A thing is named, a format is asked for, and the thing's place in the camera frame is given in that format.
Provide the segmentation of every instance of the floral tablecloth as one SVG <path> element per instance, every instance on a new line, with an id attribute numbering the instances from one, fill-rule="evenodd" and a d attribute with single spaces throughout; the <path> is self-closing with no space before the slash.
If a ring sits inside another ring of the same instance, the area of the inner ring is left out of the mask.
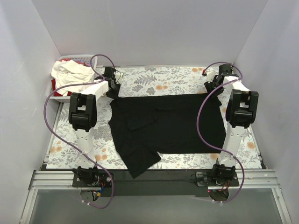
<path id="1" fill-rule="evenodd" d="M 206 77 L 201 75 L 202 67 L 136 67 L 117 68 L 124 73 L 120 89 L 120 97 L 161 96 L 205 93 Z M 218 96 L 222 102 L 220 107 L 225 128 L 225 111 L 229 93 L 224 91 Z M 94 148 L 96 160 L 108 169 L 127 169 L 115 150 L 108 121 L 111 118 L 110 102 L 112 99 L 101 97 L 97 101 L 98 121 L 94 127 Z M 74 130 L 68 122 L 69 104 L 65 103 L 59 117 L 56 132 L 64 139 L 77 145 Z M 151 169 L 204 169 L 212 168 L 218 154 L 160 154 L 161 161 Z M 248 129 L 242 138 L 237 157 L 244 168 L 262 168 L 254 140 Z M 61 142 L 56 137 L 53 140 L 47 168 L 76 168 L 78 153 L 75 149 Z"/>

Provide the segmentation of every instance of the plastic basket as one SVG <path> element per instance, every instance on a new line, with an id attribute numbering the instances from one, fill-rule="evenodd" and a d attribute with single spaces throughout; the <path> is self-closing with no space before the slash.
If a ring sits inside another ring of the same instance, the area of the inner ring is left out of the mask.
<path id="1" fill-rule="evenodd" d="M 80 62 L 85 62 L 88 66 L 90 66 L 90 59 L 92 58 L 93 55 L 66 55 L 66 56 L 62 56 L 58 59 L 64 59 L 64 58 L 70 58 L 74 61 L 80 61 Z M 98 57 L 94 57 L 92 64 L 93 64 L 93 68 L 95 69 L 97 67 L 97 62 L 98 62 Z M 50 93 L 52 93 L 53 88 L 52 88 L 52 83 L 50 82 Z M 50 99 L 55 99 L 61 103 L 69 103 L 70 101 L 70 96 L 65 96 L 65 97 L 50 97 Z"/>

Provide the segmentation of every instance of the white wall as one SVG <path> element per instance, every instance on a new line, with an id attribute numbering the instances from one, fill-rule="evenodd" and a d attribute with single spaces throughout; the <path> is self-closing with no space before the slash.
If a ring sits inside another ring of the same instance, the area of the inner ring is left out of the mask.
<path id="1" fill-rule="evenodd" d="M 299 220 L 298 53 L 299 2 L 269 0 L 236 60 L 246 86 L 260 94 L 253 128 L 293 223 Z"/>
<path id="2" fill-rule="evenodd" d="M 33 0 L 62 55 L 117 65 L 235 61 L 267 0 Z"/>
<path id="3" fill-rule="evenodd" d="M 30 0 L 0 1 L 0 34 L 0 222 L 16 224 L 49 142 L 45 86 L 60 54 Z"/>

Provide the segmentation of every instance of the gray floor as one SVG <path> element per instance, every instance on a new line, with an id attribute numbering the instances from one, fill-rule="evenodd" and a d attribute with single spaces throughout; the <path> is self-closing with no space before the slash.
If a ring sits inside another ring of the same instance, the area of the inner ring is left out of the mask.
<path id="1" fill-rule="evenodd" d="M 243 189 L 228 204 L 193 196 L 117 196 L 105 210 L 81 203 L 79 190 L 39 190 L 31 224 L 280 224 L 271 189 Z M 99 198 L 103 205 L 108 198 Z"/>

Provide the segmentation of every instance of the black t-shirt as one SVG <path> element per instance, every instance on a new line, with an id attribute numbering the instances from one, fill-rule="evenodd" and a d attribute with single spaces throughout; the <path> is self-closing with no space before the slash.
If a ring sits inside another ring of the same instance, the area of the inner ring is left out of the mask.
<path id="1" fill-rule="evenodd" d="M 109 121 L 116 151 L 133 178 L 161 160 L 164 154 L 219 153 L 199 138 L 196 118 L 207 94 L 128 97 L 111 102 Z M 225 129 L 217 98 L 209 99 L 199 129 L 210 144 L 222 148 Z"/>

